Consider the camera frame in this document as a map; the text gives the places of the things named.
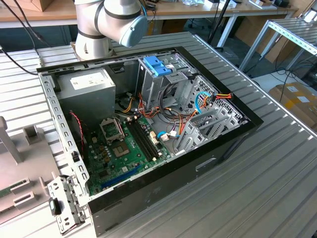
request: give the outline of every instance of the slotted aluminum surface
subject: slotted aluminum surface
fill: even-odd
[[[197,36],[183,32],[145,37],[130,49],[114,43],[119,55],[172,46],[184,46],[264,123],[229,160],[102,237],[311,237],[317,229],[316,135]],[[46,65],[76,61],[68,46],[40,54]],[[35,68],[33,51],[11,55],[27,69]],[[42,127],[61,173],[69,174],[39,79],[3,55],[0,62],[0,115],[8,120],[10,134],[33,123]],[[87,220],[68,237],[94,234]],[[59,237],[47,203],[0,227],[0,237],[46,236]]]
[[[317,25],[302,19],[270,20],[268,26],[311,54],[317,54]]]

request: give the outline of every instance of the desk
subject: desk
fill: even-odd
[[[17,8],[13,10],[21,18],[21,13]],[[242,4],[238,4],[236,8],[228,9],[225,17],[230,17],[225,30],[218,43],[218,47],[223,47],[232,27],[238,16],[256,16],[256,15],[282,15],[290,18],[298,9],[291,7],[288,9],[265,9],[262,10],[253,6],[248,0],[243,0]],[[76,10],[72,0],[55,0],[45,12],[37,12],[24,10],[28,20],[32,26],[55,26],[55,25],[75,25]],[[182,2],[161,2],[157,4],[156,20],[167,19],[187,19],[187,18],[205,18],[214,17],[215,9],[212,10],[203,4],[198,6],[186,6]],[[153,19],[153,13],[148,11],[148,20]],[[20,23],[7,9],[0,9],[0,28],[21,27]]]
[[[114,43],[118,55],[183,46],[253,110],[264,123],[225,162],[101,238],[308,238],[317,227],[317,136],[252,80],[188,32],[144,37],[132,48]],[[40,49],[45,66],[77,61],[70,46]],[[34,51],[10,53],[34,71]],[[36,124],[43,128],[61,174],[65,160],[37,76],[0,54],[0,115],[9,135]],[[0,226],[2,238],[61,238],[48,203]],[[93,238],[89,219],[67,235]]]

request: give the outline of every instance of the blue cable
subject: blue cable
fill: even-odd
[[[164,134],[166,134],[166,131],[161,131],[158,135],[157,135],[157,137],[158,138],[160,138],[162,135],[164,135]]]
[[[142,4],[141,4],[141,6],[142,6],[142,9],[143,9],[144,16],[147,17],[148,16],[147,11],[145,10],[145,8],[144,8],[144,6]]]
[[[210,95],[210,93],[209,92],[199,92],[197,95],[196,95],[196,98],[195,98],[195,107],[196,107],[196,109],[197,109],[197,111],[198,111],[198,113],[200,114],[200,113],[202,113],[202,111],[200,110],[200,108],[199,108],[199,105],[198,105],[198,97],[199,97],[199,95],[201,95],[201,94],[205,94],[205,95],[207,95],[208,97],[211,97],[211,95]]]

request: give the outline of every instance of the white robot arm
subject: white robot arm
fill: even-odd
[[[147,19],[138,0],[75,0],[78,36],[76,53],[82,60],[109,57],[111,39],[136,45],[145,35]]]

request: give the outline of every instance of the table leg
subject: table leg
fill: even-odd
[[[268,29],[268,23],[269,23],[269,20],[266,21],[264,27],[262,28],[262,30],[260,31],[260,33],[257,36],[256,40],[254,41],[253,45],[249,49],[249,52],[247,53],[247,55],[245,56],[244,60],[240,64],[239,69],[241,71],[243,71],[245,69],[245,67],[249,63],[251,57],[253,56],[254,52],[256,51],[257,47],[259,46],[261,40],[263,39],[264,35],[266,34],[266,31]]]
[[[293,66],[293,64],[296,62],[296,60],[299,58],[299,56],[302,55],[302,53],[303,53],[304,51],[305,51],[304,49],[301,49],[301,50],[297,53],[297,55],[292,59],[292,61],[291,61],[291,62],[288,64],[288,66],[286,67],[287,70],[289,70],[289,69]]]
[[[231,31],[236,19],[237,19],[236,15],[234,15],[234,16],[229,18],[229,20],[228,20],[228,22],[226,24],[226,27],[225,27],[222,35],[221,35],[221,38],[220,38],[220,40],[219,40],[219,42],[217,44],[217,47],[223,47],[224,46],[224,43],[226,42],[226,40],[228,38],[228,35],[229,35],[229,33],[230,33],[230,31]]]
[[[289,19],[293,16],[293,12],[290,12],[288,13],[286,16],[285,16],[285,19]],[[271,49],[271,46],[274,44],[274,42],[276,41],[277,37],[278,37],[279,33],[275,32],[274,35],[272,36],[272,38],[270,39],[270,41],[268,42],[268,44],[266,45],[266,47],[264,48],[264,50],[262,51],[261,53],[261,56],[264,56],[268,51],[269,49]]]

